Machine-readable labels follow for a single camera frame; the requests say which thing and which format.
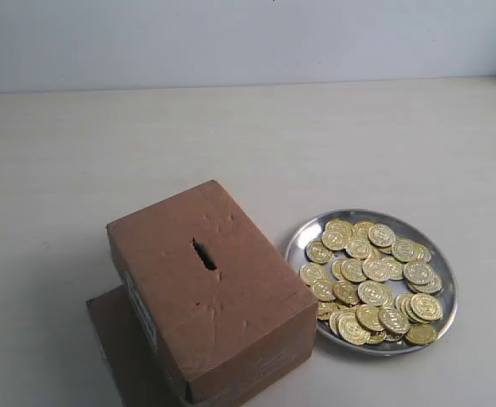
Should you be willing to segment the gold coin left edge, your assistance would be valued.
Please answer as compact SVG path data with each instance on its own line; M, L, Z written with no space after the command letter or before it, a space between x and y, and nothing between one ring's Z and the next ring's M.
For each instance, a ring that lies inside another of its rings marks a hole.
M327 280L328 272L323 265L309 262L300 267L299 276L307 286L312 286L319 280Z

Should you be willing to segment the gold coin plate centre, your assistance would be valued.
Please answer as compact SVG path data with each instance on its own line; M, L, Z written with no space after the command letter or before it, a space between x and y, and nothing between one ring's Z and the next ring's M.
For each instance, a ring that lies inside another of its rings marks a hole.
M363 303L375 307L389 306L394 300L393 292L389 287L372 280L361 282L357 294Z

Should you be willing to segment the round silver metal plate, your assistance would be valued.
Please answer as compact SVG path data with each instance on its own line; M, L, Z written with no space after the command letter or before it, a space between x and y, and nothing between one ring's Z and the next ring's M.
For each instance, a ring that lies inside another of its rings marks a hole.
M399 237L418 243L419 261L427 262L434 271L433 280L427 285L416 285L404 278L404 266L388 248L378 248L367 236L368 229L382 223L391 227ZM341 231L348 235L345 249L331 251L321 242L325 230ZM393 307L409 321L410 326L429 324L437 330L437 341L453 324L458 307L457 284L453 271L434 243L421 231L391 215L368 209L340 209L316 216L300 226L289 239L284 254L287 262L299 275L302 265L313 262L323 265L327 280L307 286L319 305L316 318L317 331L345 348L364 354L394 356L415 352L422 347L406 341L405 334L388 331L378 319L383 307ZM372 280L389 287L394 296L389 306L375 307L363 303L357 294L361 282ZM426 293L436 298L443 308L438 321L418 318L410 307L411 298ZM367 343L357 346L346 342L338 332L337 323L342 314L352 313L362 328L371 333Z

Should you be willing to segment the gold coin back left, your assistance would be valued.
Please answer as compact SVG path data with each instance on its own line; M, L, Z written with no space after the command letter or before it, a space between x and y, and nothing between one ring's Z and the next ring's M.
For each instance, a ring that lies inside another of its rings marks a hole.
M331 251L343 250L348 245L348 235L341 231L325 230L320 239L323 245Z

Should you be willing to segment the gold coin right back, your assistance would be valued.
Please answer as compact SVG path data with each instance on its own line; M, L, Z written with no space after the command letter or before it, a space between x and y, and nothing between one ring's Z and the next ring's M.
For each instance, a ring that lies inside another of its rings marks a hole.
M408 238L399 237L391 246L393 257L402 262L408 263L420 258L418 243Z

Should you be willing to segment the gold coin top centre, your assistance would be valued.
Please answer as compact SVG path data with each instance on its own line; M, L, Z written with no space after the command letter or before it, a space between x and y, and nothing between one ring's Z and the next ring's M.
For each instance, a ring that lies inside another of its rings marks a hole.
M372 225L368 229L367 236L370 242L378 248L388 248L392 246L396 240L393 229L382 223Z

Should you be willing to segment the gold coin right large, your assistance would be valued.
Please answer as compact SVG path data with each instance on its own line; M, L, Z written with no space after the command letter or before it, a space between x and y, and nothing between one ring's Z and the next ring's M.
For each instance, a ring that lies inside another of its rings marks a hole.
M426 293L417 293L410 300L413 313L425 321L438 321L443 317L443 308L439 301Z

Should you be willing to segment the brown cardboard slot box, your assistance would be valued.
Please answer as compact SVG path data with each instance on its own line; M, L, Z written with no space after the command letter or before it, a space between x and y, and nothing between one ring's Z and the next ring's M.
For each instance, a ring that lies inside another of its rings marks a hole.
M86 306L124 406L239 406L312 354L315 297L217 181L107 225Z

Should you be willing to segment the gold coin far right middle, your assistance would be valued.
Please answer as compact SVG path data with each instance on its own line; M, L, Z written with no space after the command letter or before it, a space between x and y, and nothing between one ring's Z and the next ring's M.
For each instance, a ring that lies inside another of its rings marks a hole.
M404 266L404 278L416 285L427 285L434 278L433 268L424 261L410 261Z

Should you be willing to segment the gold coin plate front right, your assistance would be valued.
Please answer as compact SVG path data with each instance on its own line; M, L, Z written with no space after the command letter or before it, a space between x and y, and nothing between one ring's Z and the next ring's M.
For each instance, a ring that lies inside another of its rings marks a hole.
M437 330L429 324L417 324L410 327L404 337L407 342L424 346L437 339Z

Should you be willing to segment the gold coin front left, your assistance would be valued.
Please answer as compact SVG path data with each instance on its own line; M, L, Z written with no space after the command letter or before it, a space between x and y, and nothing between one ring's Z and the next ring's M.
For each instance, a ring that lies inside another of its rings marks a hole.
M371 333L361 327L352 313L342 314L337 323L341 337L353 345L363 345L370 339Z

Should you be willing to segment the gold coin plate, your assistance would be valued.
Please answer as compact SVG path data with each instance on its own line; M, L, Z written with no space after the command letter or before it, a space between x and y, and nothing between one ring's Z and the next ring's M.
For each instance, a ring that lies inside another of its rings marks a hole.
M389 287L372 280L361 282L357 294L363 303L375 307L389 306L394 300L393 292Z
M437 330L429 324L417 324L410 327L404 337L407 342L424 346L437 339Z

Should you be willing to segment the gold coin front centre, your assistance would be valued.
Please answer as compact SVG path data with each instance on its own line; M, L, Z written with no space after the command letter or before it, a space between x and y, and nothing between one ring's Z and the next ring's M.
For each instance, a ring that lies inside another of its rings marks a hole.
M380 323L394 334L405 334L410 329L408 319L393 307L383 307L378 311Z

